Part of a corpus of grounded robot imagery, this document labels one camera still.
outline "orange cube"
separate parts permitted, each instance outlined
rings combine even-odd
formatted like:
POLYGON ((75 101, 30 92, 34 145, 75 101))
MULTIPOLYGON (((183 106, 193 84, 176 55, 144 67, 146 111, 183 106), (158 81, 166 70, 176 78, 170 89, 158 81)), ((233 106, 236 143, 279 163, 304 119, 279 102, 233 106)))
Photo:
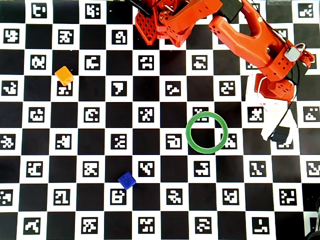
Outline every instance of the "orange cube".
POLYGON ((74 80, 74 76, 66 66, 60 68, 58 71, 54 73, 54 75, 57 76, 57 78, 60 80, 63 86, 67 86, 74 80))

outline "white square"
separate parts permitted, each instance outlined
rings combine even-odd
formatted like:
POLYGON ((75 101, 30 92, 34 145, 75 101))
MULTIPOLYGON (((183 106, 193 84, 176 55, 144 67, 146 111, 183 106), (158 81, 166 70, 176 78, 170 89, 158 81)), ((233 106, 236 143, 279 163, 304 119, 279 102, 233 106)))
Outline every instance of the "white square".
MULTIPOLYGON (((230 24, 230 25, 238 33, 240 32, 240 25, 239 24, 230 24)), ((228 48, 227 45, 219 44, 219 38, 214 33, 212 33, 212 49, 214 49, 214 50, 230 50, 230 48, 228 48)))
POLYGON ((132 51, 132 75, 133 76, 159 76, 160 75, 160 51, 159 50, 133 50, 132 51))
POLYGON ((75 227, 74 239, 77 240, 102 240, 104 239, 105 228, 105 212, 104 211, 76 211, 75 212, 75 227), (86 232, 81 234, 83 227, 82 218, 97 218, 97 234, 90 234, 86 232))
POLYGON ((47 194, 47 208, 48 212, 75 212, 77 207, 77 184, 76 183, 49 183, 47 194), (63 192, 70 190, 70 199, 63 192), (58 202, 66 203, 66 205, 54 205, 58 202))
POLYGON ((133 92, 132 76, 108 75, 105 77, 106 102, 132 102, 133 92))
MULTIPOLYGON (((194 110, 197 113, 202 112, 215 112, 214 101, 188 101, 186 103, 186 119, 189 121, 194 116, 194 110)), ((213 117, 202 117, 199 118, 193 125, 193 129, 214 129, 215 119, 213 117)))
POLYGON ((241 102, 241 76, 217 75, 213 78, 213 98, 215 102, 241 102))
POLYGON ((246 197, 245 197, 245 184, 240 182, 217 182, 216 183, 216 209, 218 211, 245 211, 246 210, 246 197), (223 205, 223 199, 227 200, 228 197, 224 196, 223 190, 238 189, 238 197, 233 200, 238 202, 238 205, 223 205))
POLYGON ((79 50, 79 76, 105 76, 106 67, 106 50, 79 50))
POLYGON ((70 51, 79 50, 80 49, 80 25, 79 24, 53 24, 52 25, 52 49, 53 50, 70 50, 70 51))
POLYGON ((0 23, 0 49, 22 49, 26 47, 26 25, 24 23, 0 23))
POLYGON ((319 19, 319 1, 317 0, 295 0, 292 1, 292 19, 294 24, 318 24, 319 19), (312 16, 301 17, 303 13, 298 11, 298 4, 312 4, 312 16))
POLYGON ((187 50, 186 51, 186 75, 187 76, 213 76, 214 52, 213 50, 187 50))
POLYGON ((320 155, 300 156, 301 182, 320 184, 320 155))
POLYGON ((52 50, 51 49, 25 49, 24 50, 25 76, 51 76, 52 50))
POLYGON ((271 155, 243 155, 244 182, 249 184, 267 184, 273 182, 271 155))
POLYGON ((78 155, 76 160, 76 182, 78 184, 104 184, 105 164, 104 155, 78 155))
POLYGON ((133 130, 132 128, 106 128, 104 138, 105 155, 108 156, 131 156, 133 153, 133 130), (125 136, 126 148, 111 149, 112 135, 125 136))
POLYGON ((160 211, 133 211, 132 212, 132 239, 139 240, 160 240, 161 239, 161 212, 160 211), (154 233, 139 233, 139 218, 141 221, 148 221, 148 218, 154 218, 154 233))
POLYGON ((22 108, 23 129, 49 129, 51 125, 51 102, 25 101, 22 108))
POLYGON ((161 162, 160 155, 133 155, 132 176, 138 184, 160 183, 161 162), (139 170, 145 174, 139 176, 139 170))
POLYGON ((78 103, 79 129, 104 129, 106 127, 106 103, 80 101, 78 103))
POLYGON ((299 129, 291 127, 289 135, 293 136, 293 149, 289 149, 290 145, 279 144, 275 141, 270 141, 271 155, 273 156, 298 156, 300 155, 300 141, 299 141, 299 129))
POLYGON ((79 76, 73 77, 72 82, 62 86, 56 75, 51 76, 51 102, 77 103, 79 101, 79 76))
POLYGON ((189 211, 189 239, 191 240, 215 240, 218 239, 218 214, 217 211, 189 211), (202 225, 197 224, 196 218, 201 218, 202 225), (211 233, 196 233, 196 227, 199 231, 204 231, 208 227, 207 222, 211 225, 211 233))
POLYGON ((51 128, 49 139, 50 156, 76 156, 78 154, 77 128, 51 128))
POLYGON ((133 26, 131 24, 107 24, 106 25, 106 49, 107 50, 132 50, 133 49, 133 26), (118 30, 119 39, 122 44, 113 44, 113 31, 118 30))
POLYGON ((304 115, 304 107, 320 107, 320 101, 297 101, 296 110, 297 110, 297 125, 300 129, 319 129, 320 122, 306 121, 304 115))
POLYGON ((215 155, 188 155, 188 183, 216 183, 216 156, 215 155), (195 169, 195 162, 202 169, 195 169))
POLYGON ((182 43, 182 45, 180 47, 176 47, 175 45, 173 44, 166 44, 165 43, 166 40, 165 39, 159 39, 159 50, 186 50, 186 41, 184 41, 182 43))
POLYGON ((185 128, 160 128, 160 155, 188 155, 188 142, 185 128))
POLYGON ((242 127, 244 129, 263 129, 264 125, 266 124, 266 122, 265 122, 266 121, 266 114, 267 114, 267 112, 261 104, 248 102, 248 101, 241 102, 242 127), (250 121, 249 122, 249 120, 248 120, 248 107, 258 107, 257 111, 260 111, 259 109, 262 108, 263 117, 262 117, 261 113, 259 116, 262 118, 263 121, 257 121, 257 122, 250 121))
MULTIPOLYGON (((227 142, 224 147, 215 153, 217 156, 241 156, 244 154, 244 137, 242 128, 229 128, 227 142)), ((222 139, 223 129, 214 129, 214 143, 217 146, 222 139)))
POLYGON ((273 205, 275 212, 303 212, 303 195, 301 183, 273 183, 273 205), (295 190, 296 205, 280 205, 280 201, 286 202, 282 197, 284 193, 280 194, 280 189, 295 190))
POLYGON ((0 102, 23 102, 24 86, 23 75, 0 75, 0 102))
POLYGON ((275 212, 274 211, 246 211, 245 212, 245 225, 246 225, 246 239, 247 240, 270 240, 276 239, 276 222, 275 222, 275 212), (256 229, 258 231, 268 231, 269 234, 253 234, 252 218, 269 218, 269 226, 261 226, 261 229, 256 229))
POLYGON ((16 238, 19 240, 43 240, 47 237, 47 212, 46 211, 19 211, 16 225, 16 238), (39 234, 24 235, 25 218, 37 218, 40 223, 40 229, 35 225, 34 230, 38 231, 39 234))
POLYGON ((11 196, 6 196, 8 202, 12 202, 12 206, 0 206, 2 213, 16 213, 19 212, 19 183, 1 183, 0 190, 12 190, 11 196))
POLYGON ((160 102, 134 101, 132 103, 132 119, 132 128, 134 129, 159 129, 160 102))
POLYGON ((314 229, 311 229, 311 226, 310 226, 310 218, 317 218, 317 217, 318 217, 318 213, 316 211, 303 212, 304 236, 307 236, 311 231, 314 231, 314 229))
POLYGON ((51 0, 32 0, 25 3, 25 23, 26 24, 53 24, 54 9, 51 0), (37 3, 44 4, 46 7, 37 6, 37 3))
POLYGON ((160 102, 186 102, 187 101, 187 76, 182 76, 182 75, 159 76, 159 96, 160 96, 160 102))
POLYGON ((79 2, 79 19, 80 24, 86 25, 105 25, 107 18, 107 3, 104 0, 85 0, 79 2), (86 13, 89 13, 91 18, 86 18, 86 13))
POLYGON ((47 184, 49 182, 49 156, 22 155, 19 182, 21 184, 47 184))
MULTIPOLYGON (((10 139, 7 139, 6 140, 9 140, 9 142, 11 142, 11 146, 12 147, 6 147, 5 149, 3 150, 0 150, 0 156, 20 156, 21 155, 21 146, 22 146, 22 128, 0 128, 0 134, 1 135, 15 135, 15 141, 13 141, 11 139, 11 137, 8 137, 10 139)), ((0 144, 3 145, 3 144, 6 144, 4 142, 4 139, 1 139, 0 141, 0 144)))
POLYGON ((160 209, 161 211, 188 211, 189 184, 187 182, 160 183, 160 209), (177 189, 182 190, 182 197, 176 191, 177 189))
POLYGON ((132 187, 129 188, 128 190, 125 190, 124 187, 119 182, 110 182, 110 183, 104 184, 104 211, 105 212, 123 212, 123 211, 132 211, 132 209, 133 209, 132 187))

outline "green ring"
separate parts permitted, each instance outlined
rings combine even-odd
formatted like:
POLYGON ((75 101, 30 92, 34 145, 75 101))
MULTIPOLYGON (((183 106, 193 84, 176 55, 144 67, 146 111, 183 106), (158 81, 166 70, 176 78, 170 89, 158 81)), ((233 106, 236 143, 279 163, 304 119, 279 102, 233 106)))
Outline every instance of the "green ring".
POLYGON ((197 151, 198 153, 201 153, 201 154, 213 154, 216 151, 219 151, 220 149, 222 149, 224 147, 224 145, 226 144, 227 139, 228 139, 228 126, 227 126, 227 123, 225 122, 225 120, 221 116, 219 116, 218 114, 216 114, 214 112, 203 111, 203 112, 197 113, 189 120, 189 122, 187 123, 187 125, 185 127, 185 134, 186 134, 186 140, 188 141, 190 147, 192 147, 195 151, 197 151), (218 145, 216 145, 214 147, 210 147, 210 148, 205 148, 205 147, 201 147, 198 144, 196 144, 195 141, 192 139, 191 127, 198 119, 208 118, 208 117, 214 118, 221 125, 222 130, 223 130, 223 134, 222 134, 222 139, 218 145))

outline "checkerboard mat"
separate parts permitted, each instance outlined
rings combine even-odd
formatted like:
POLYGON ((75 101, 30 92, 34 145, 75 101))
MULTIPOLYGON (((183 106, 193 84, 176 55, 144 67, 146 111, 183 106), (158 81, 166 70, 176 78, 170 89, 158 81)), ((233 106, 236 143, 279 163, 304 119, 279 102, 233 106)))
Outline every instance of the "checkerboard mat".
MULTIPOLYGON (((304 239, 320 197, 319 2, 255 3, 316 56, 290 145, 262 139, 265 110, 245 98, 258 70, 208 30, 212 16, 180 48, 146 46, 128 2, 0 1, 0 239, 304 239), (203 111, 229 127, 211 155, 185 135, 203 111)), ((232 26, 250 33, 242 14, 232 26)), ((211 118, 192 129, 206 148, 221 135, 211 118)))

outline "blue cube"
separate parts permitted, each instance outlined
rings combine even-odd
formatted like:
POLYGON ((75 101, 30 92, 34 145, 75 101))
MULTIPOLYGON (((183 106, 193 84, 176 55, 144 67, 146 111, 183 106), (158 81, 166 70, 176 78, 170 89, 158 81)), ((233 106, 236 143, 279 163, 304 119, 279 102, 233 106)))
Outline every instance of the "blue cube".
POLYGON ((136 180, 128 171, 125 174, 123 174, 121 177, 119 177, 118 181, 119 183, 121 183, 121 185, 124 187, 125 190, 128 190, 129 188, 131 188, 133 185, 136 184, 136 180))

